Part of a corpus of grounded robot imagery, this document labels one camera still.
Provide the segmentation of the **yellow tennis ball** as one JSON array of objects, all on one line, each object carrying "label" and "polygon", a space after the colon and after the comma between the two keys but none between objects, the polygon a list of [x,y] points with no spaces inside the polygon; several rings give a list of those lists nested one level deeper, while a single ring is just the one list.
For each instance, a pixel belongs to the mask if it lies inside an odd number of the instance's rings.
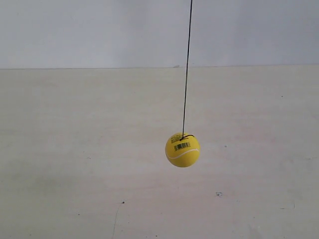
[{"label": "yellow tennis ball", "polygon": [[200,156],[200,144],[194,135],[178,132],[167,140],[165,154],[172,165],[190,167]]}]

